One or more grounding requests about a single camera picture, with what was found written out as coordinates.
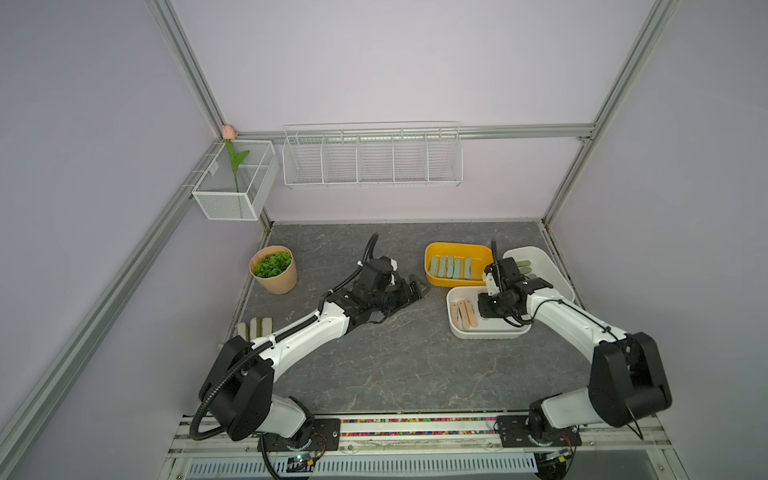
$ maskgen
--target metal mounting plate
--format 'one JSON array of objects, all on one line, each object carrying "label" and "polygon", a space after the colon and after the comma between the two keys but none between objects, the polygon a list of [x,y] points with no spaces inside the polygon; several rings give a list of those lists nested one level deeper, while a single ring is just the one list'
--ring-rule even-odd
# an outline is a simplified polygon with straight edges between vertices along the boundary
[{"label": "metal mounting plate", "polygon": [[[341,420],[339,419],[317,419],[312,427],[312,434],[319,433],[326,438],[326,452],[333,452],[339,449],[339,431]],[[311,437],[312,443],[306,450],[322,450],[323,439],[319,436]],[[264,445],[268,452],[296,452],[290,448],[286,440],[275,434],[264,434]]]},{"label": "metal mounting plate", "polygon": [[[525,420],[528,419],[526,415],[499,415],[496,417],[495,429],[498,430],[498,434],[502,437],[502,447],[516,448],[516,447],[538,447],[528,437],[528,429],[525,428]],[[578,447],[581,446],[581,437],[578,431],[573,432],[571,430],[564,430],[563,435],[568,437],[568,440],[560,437],[552,442],[552,447]]]}]

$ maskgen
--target pink tulip flower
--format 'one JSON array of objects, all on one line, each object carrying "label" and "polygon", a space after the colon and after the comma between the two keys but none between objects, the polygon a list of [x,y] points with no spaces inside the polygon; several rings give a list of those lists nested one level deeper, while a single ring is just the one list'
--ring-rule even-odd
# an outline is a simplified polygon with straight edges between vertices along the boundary
[{"label": "pink tulip flower", "polygon": [[224,140],[234,140],[236,135],[237,134],[235,134],[235,129],[230,125],[224,125],[221,128],[221,136],[224,138]]}]

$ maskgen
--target beige flower pot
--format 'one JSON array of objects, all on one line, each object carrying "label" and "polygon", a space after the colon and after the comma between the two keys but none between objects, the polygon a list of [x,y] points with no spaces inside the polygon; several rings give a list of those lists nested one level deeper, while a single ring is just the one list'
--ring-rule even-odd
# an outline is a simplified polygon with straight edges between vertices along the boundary
[{"label": "beige flower pot", "polygon": [[[256,265],[258,265],[261,260],[264,260],[265,257],[277,252],[290,253],[291,262],[288,268],[286,268],[286,271],[278,276],[272,276],[270,278],[261,278],[260,276],[253,275]],[[296,259],[293,258],[293,253],[280,245],[273,245],[259,250],[259,252],[250,259],[249,268],[250,274],[261,283],[261,286],[276,295],[283,295],[284,293],[291,291],[296,286],[296,281],[298,280],[298,275],[296,274]]]}]

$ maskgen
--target colorful bead strip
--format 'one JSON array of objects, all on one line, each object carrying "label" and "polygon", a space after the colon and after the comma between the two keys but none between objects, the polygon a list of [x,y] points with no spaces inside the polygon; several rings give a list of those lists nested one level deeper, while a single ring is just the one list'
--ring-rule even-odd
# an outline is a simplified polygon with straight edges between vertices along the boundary
[{"label": "colorful bead strip", "polygon": [[495,422],[496,417],[435,417],[435,418],[413,418],[413,419],[363,419],[363,420],[342,420],[341,423],[400,423],[400,422]]},{"label": "colorful bead strip", "polygon": [[444,432],[351,432],[342,433],[342,437],[392,437],[407,435],[487,435],[493,430],[448,430]]}]

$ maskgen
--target wire shelf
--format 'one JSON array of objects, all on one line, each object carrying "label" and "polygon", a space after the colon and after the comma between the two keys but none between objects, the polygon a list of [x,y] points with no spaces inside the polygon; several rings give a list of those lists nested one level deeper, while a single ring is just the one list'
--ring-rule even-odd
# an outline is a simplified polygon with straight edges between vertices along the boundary
[{"label": "wire shelf", "polygon": [[280,164],[271,141],[232,140],[237,153],[250,153],[237,169],[237,191],[224,143],[205,169],[192,194],[210,220],[259,220]]},{"label": "wire shelf", "polygon": [[456,124],[322,134],[286,127],[285,183],[291,188],[459,185],[458,133]]}]

